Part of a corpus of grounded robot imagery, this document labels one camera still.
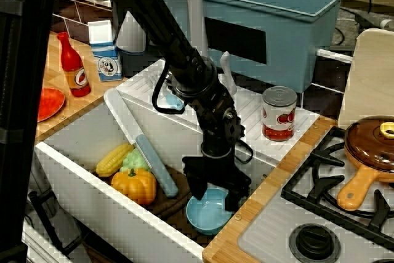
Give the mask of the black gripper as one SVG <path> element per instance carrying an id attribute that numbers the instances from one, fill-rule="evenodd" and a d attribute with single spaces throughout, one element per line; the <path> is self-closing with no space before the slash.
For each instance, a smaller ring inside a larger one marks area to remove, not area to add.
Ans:
<path id="1" fill-rule="evenodd" d="M 239 202 L 248 196 L 251 178 L 242 172 L 237 164 L 248 164 L 252 160 L 252 149 L 246 147 L 247 158 L 240 158 L 235 149 L 218 157 L 184 156 L 183 173 L 187 177 L 191 194 L 201 200 L 208 184 L 228 189 L 225 197 L 225 210 L 237 211 Z"/>

